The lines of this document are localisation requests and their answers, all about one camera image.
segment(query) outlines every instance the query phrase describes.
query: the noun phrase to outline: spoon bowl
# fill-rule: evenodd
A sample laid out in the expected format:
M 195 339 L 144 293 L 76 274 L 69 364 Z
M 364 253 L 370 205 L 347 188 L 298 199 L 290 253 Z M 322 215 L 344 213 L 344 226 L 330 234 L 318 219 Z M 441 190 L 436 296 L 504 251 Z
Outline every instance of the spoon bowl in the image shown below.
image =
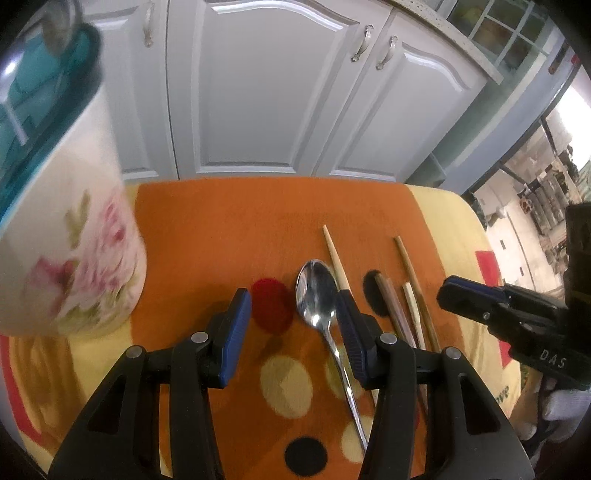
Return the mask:
M 320 260 L 307 262 L 297 277 L 295 303 L 304 321 L 317 330 L 328 330 L 335 319 L 336 282 Z

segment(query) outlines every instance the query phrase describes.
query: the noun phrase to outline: white cabinet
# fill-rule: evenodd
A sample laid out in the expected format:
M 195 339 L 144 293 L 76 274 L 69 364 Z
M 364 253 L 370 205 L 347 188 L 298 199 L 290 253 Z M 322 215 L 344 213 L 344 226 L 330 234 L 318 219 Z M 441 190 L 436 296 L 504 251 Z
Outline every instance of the white cabinet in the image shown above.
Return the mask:
M 167 0 L 82 1 L 101 62 L 126 180 L 177 179 L 166 89 Z
M 456 47 L 393 10 L 316 174 L 406 180 L 485 82 L 484 73 Z
M 390 12 L 378 0 L 170 0 L 181 178 L 311 174 Z

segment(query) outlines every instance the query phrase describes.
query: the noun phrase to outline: orange tablecloth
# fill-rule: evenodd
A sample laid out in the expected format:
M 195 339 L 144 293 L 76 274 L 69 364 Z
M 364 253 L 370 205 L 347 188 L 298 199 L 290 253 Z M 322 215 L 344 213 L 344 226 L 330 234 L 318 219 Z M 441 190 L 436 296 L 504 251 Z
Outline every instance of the orange tablecloth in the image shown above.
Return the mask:
M 293 292 L 307 260 L 330 264 L 323 224 L 360 310 L 374 315 L 363 277 L 376 269 L 397 287 L 408 280 L 392 240 L 401 235 L 441 344 L 466 354 L 507 414 L 515 404 L 519 365 L 482 325 L 436 303 L 448 275 L 488 284 L 499 280 L 484 230 L 455 194 L 391 183 L 285 178 L 143 184 L 129 194 L 148 255 L 144 291 L 130 320 L 99 339 L 14 337 L 0 344 L 15 421 L 25 447 L 45 470 L 84 402 L 129 345 L 149 351 L 174 345 L 222 311 L 236 288 L 250 288 L 262 278 L 274 278 Z M 391 330 L 386 318 L 378 320 Z M 272 319 L 251 320 L 234 379 L 225 390 L 210 391 L 226 477 L 295 478 L 298 472 L 285 460 L 291 446 L 290 455 L 304 463 L 307 455 L 324 452 L 326 465 L 316 477 L 355 479 L 361 449 L 329 352 L 295 312 L 282 321 L 278 326 Z M 371 396 L 358 384 L 354 389 L 369 427 Z M 164 391 L 164 472 L 170 467 L 167 407 Z M 421 419 L 413 475 L 424 462 L 424 434 Z M 298 440 L 303 437 L 313 440 Z

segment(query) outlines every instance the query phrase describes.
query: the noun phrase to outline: spoon handle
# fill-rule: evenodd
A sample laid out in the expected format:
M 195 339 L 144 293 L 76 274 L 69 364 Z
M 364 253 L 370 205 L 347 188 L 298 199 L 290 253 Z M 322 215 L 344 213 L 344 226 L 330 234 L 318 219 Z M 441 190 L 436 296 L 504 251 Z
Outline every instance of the spoon handle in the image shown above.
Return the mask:
M 368 441 L 365 437 L 365 432 L 363 431 L 363 425 L 361 425 L 359 410 L 357 410 L 357 404 L 355 403 L 355 397 L 353 396 L 353 389 L 351 388 L 351 382 L 349 381 L 347 370 L 345 370 L 345 367 L 343 366 L 343 361 L 340 358 L 340 353 L 336 347 L 335 340 L 332 338 L 328 329 L 324 331 L 324 339 L 329 346 L 330 353 L 332 353 L 337 369 L 339 370 L 340 379 L 341 382 L 343 382 L 343 388 L 345 389 L 345 397 L 347 398 L 347 403 L 349 404 L 349 409 L 351 410 L 351 415 L 353 416 L 353 421 L 357 428 L 357 435 L 359 436 L 359 441 L 361 442 L 361 447 L 365 454 L 368 449 Z

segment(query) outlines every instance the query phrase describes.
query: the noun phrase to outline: spoon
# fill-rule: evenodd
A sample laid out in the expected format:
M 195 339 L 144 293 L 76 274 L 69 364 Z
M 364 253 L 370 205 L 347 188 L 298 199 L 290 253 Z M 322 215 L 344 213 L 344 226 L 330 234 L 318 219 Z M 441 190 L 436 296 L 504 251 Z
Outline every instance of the spoon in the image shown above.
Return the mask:
M 17 118 L 12 105 L 8 99 L 10 87 L 17 76 L 18 66 L 21 63 L 22 57 L 25 54 L 25 45 L 22 42 L 15 43 L 8 54 L 0 61 L 0 105 L 4 107 L 6 116 L 14 132 L 17 135 L 18 141 L 21 145 L 27 143 L 27 134 L 22 128 L 20 121 Z
M 320 260 L 310 260 L 300 270 L 295 283 L 295 303 L 297 311 L 304 321 L 318 330 L 326 341 L 339 370 L 340 379 L 345 389 L 345 397 L 357 428 L 357 434 L 365 453 L 368 442 L 363 432 L 359 411 L 355 404 L 349 376 L 343 366 L 335 340 L 330 334 L 330 324 L 336 320 L 336 282 L 329 268 Z

